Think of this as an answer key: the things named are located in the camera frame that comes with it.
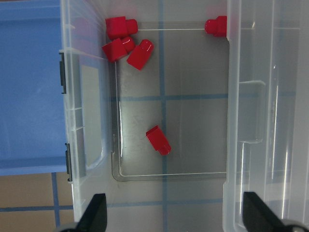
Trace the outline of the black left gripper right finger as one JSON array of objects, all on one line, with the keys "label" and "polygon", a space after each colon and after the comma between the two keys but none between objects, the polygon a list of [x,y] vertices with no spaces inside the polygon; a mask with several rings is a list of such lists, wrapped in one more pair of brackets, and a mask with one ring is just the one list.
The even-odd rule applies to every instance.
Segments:
[{"label": "black left gripper right finger", "polygon": [[242,221],[248,232],[292,232],[255,193],[243,193]]}]

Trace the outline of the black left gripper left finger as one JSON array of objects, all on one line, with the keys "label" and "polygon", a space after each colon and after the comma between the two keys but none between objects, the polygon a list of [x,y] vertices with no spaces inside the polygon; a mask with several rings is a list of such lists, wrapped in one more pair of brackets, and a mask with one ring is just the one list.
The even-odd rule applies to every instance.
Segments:
[{"label": "black left gripper left finger", "polygon": [[94,194],[83,216],[75,227],[76,232],[105,232],[107,203],[105,193]]}]

